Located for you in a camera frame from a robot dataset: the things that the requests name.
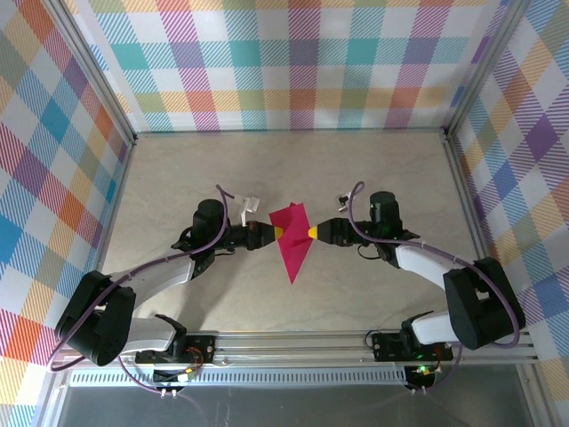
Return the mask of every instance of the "pink cloth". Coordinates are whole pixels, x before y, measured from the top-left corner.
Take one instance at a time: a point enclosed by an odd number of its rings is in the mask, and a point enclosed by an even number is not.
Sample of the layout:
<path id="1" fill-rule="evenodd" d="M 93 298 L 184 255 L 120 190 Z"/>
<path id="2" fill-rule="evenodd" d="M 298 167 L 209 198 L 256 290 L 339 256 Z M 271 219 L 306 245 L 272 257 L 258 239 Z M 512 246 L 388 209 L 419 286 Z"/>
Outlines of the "pink cloth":
<path id="1" fill-rule="evenodd" d="M 275 227 L 283 229 L 283 236 L 278 239 L 278 247 L 292 284 L 312 244 L 312 238 L 309 237 L 309 218 L 304 205 L 294 203 L 285 209 L 270 213 L 268 217 Z"/>

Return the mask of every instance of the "colorful checkered wallpaper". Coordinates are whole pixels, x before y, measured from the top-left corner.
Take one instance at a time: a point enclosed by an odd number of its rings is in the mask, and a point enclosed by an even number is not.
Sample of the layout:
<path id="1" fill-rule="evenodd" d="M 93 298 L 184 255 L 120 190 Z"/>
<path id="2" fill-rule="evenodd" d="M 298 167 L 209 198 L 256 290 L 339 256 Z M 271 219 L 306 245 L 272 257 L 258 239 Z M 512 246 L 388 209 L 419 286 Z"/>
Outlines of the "colorful checkered wallpaper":
<path id="1" fill-rule="evenodd" d="M 485 237 L 569 425 L 569 1 L 534 0 L 460 129 Z"/>
<path id="2" fill-rule="evenodd" d="M 0 1 L 0 425 L 30 425 L 127 144 L 40 0 Z"/>
<path id="3" fill-rule="evenodd" d="M 505 3 L 68 0 L 143 132 L 440 127 Z"/>

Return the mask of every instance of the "purple cable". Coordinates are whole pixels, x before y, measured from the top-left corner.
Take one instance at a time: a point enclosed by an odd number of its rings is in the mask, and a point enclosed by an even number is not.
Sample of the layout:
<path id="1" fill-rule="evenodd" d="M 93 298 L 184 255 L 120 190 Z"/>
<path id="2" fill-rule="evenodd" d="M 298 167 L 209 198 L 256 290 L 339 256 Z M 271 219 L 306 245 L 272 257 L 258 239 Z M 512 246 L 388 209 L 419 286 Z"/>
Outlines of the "purple cable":
<path id="1" fill-rule="evenodd" d="M 439 248 L 431 246 L 431 245 L 425 245 L 424 243 L 413 242 L 412 240 L 390 240 L 390 239 L 386 239 L 386 238 L 371 238 L 370 236 L 367 236 L 362 230 L 360 230 L 357 227 L 356 222 L 354 221 L 354 214 L 352 212 L 352 204 L 354 201 L 354 196 L 361 193 L 364 190 L 364 187 L 365 187 L 365 184 L 363 181 L 358 182 L 354 186 L 354 189 L 352 189 L 352 192 L 349 195 L 348 219 L 349 219 L 349 223 L 351 224 L 354 231 L 361 238 L 369 240 L 370 242 L 373 242 L 373 243 L 387 243 L 387 244 L 392 244 L 392 245 L 395 244 L 395 245 L 402 245 L 402 246 L 420 247 L 421 249 L 425 249 L 426 251 L 429 251 L 433 254 L 436 254 L 442 258 L 445 258 L 446 260 L 449 260 L 451 262 L 456 262 L 457 264 L 460 264 L 464 267 L 467 267 L 467 268 L 473 270 L 481 279 L 484 280 L 484 282 L 496 294 L 496 296 L 500 300 L 501 304 L 504 306 L 504 309 L 506 309 L 506 312 L 508 313 L 509 320 L 512 322 L 512 327 L 514 328 L 514 338 L 512 339 L 511 342 L 508 342 L 505 344 L 500 344 L 498 342 L 495 342 L 494 345 L 496 347 L 502 347 L 503 349 L 512 349 L 512 348 L 516 347 L 517 343 L 519 342 L 519 323 L 517 322 L 516 314 L 514 313 L 514 310 L 512 309 L 511 305 L 509 305 L 508 300 L 506 300 L 506 297 L 501 292 L 501 290 L 478 267 L 476 267 L 475 265 L 471 264 L 468 261 L 464 261 L 457 256 L 449 254 L 448 252 L 443 251 L 442 249 L 439 249 Z"/>
<path id="2" fill-rule="evenodd" d="M 150 391 L 151 393 L 162 395 L 162 392 L 159 389 L 155 389 L 154 387 L 150 387 L 149 385 L 146 385 L 145 383 L 142 383 L 139 380 L 137 380 L 134 377 L 134 375 L 132 375 L 130 373 L 130 371 L 126 368 L 126 366 L 124 365 L 124 362 L 120 356 L 116 359 L 118 360 L 118 364 L 121 366 L 121 368 L 123 369 L 126 376 L 128 376 L 129 379 L 133 383 L 136 383 L 136 385 L 138 385 L 139 387 L 141 387 L 142 389 L 144 389 L 146 391 Z M 167 391 L 165 394 L 166 395 L 172 395 L 172 392 Z M 177 393 L 176 396 L 179 396 L 179 397 L 187 400 L 189 403 L 191 403 L 194 406 L 194 408 L 196 409 L 196 411 L 200 414 L 200 416 L 204 419 L 204 421 L 206 421 L 204 411 L 202 410 L 202 408 L 198 405 L 198 403 L 195 400 L 193 400 L 190 396 L 188 396 L 186 394 Z"/>
<path id="3" fill-rule="evenodd" d="M 223 188 L 220 185 L 216 185 L 215 188 L 220 192 L 221 194 L 221 201 L 223 202 L 223 227 L 220 228 L 220 231 L 217 233 L 217 236 L 207 245 L 204 245 L 202 247 L 199 247 L 197 249 L 193 249 L 191 251 L 187 251 L 181 254 L 176 254 L 176 255 L 172 255 L 172 256 L 165 256 L 164 258 L 159 258 L 157 260 L 153 260 L 153 261 L 149 261 L 146 262 L 144 264 L 142 264 L 141 266 L 131 270 L 130 272 L 128 272 L 127 274 L 125 274 L 124 276 L 122 276 L 120 279 L 118 279 L 115 283 L 113 283 L 111 286 L 109 286 L 107 289 L 105 289 L 96 299 L 95 301 L 92 302 L 92 304 L 87 308 L 87 310 L 83 313 L 83 315 L 79 318 L 79 320 L 71 327 L 71 329 L 69 329 L 69 332 L 66 333 L 66 335 L 60 338 L 60 342 L 58 342 L 58 344 L 55 346 L 55 348 L 52 351 L 52 354 L 50 355 L 50 358 L 47 361 L 47 369 L 49 372 L 60 372 L 60 371 L 64 371 L 66 369 L 69 369 L 70 367 L 76 365 L 77 363 L 79 363 L 80 361 L 84 360 L 85 357 L 81 356 L 80 358 L 77 358 L 75 360 L 72 360 L 71 362 L 67 363 L 66 365 L 62 365 L 60 367 L 54 367 L 53 366 L 53 362 L 55 361 L 56 356 L 58 355 L 58 353 L 61 351 L 61 349 L 63 348 L 64 345 L 66 345 L 69 340 L 71 339 L 71 337 L 77 332 L 77 330 L 81 327 L 81 325 L 87 320 L 87 318 L 89 318 L 89 316 L 91 316 L 91 314 L 95 311 L 95 309 L 97 308 L 97 306 L 105 299 L 107 298 L 107 296 L 113 292 L 118 286 L 122 285 L 124 282 L 126 282 L 127 280 L 130 280 L 131 278 L 133 278 L 134 276 L 136 276 L 137 274 L 139 274 L 140 272 L 149 269 L 150 267 L 153 267 L 155 265 L 158 264 L 162 264 L 163 262 L 169 262 L 171 260 L 176 260 L 178 258 L 181 258 L 183 256 L 190 256 L 190 255 L 194 255 L 194 254 L 199 254 L 203 251 L 208 250 L 210 247 L 212 247 L 213 245 L 215 245 L 223 236 L 223 233 L 225 232 L 225 228 L 227 226 L 228 223 L 228 200 L 227 197 L 229 198 L 235 198 L 234 196 L 230 195 L 229 193 L 225 192 L 223 190 Z M 155 390 L 152 389 L 152 387 L 149 387 L 147 385 L 144 386 L 144 388 L 147 389 L 151 389 L 151 390 Z"/>
<path id="4" fill-rule="evenodd" d="M 440 387 L 442 384 L 446 383 L 448 380 L 450 380 L 454 374 L 456 374 L 456 371 L 458 371 L 459 369 L 459 363 L 461 363 L 461 358 L 462 358 L 462 350 L 464 349 L 464 347 L 462 346 L 462 344 L 458 345 L 458 353 L 456 354 L 456 360 L 453 363 L 453 367 L 451 367 L 451 372 L 449 372 L 445 378 L 443 378 L 441 381 L 439 381 L 438 383 L 434 383 L 433 385 L 431 385 L 429 387 L 429 391 L 432 391 L 433 389 L 436 389 L 438 387 Z"/>

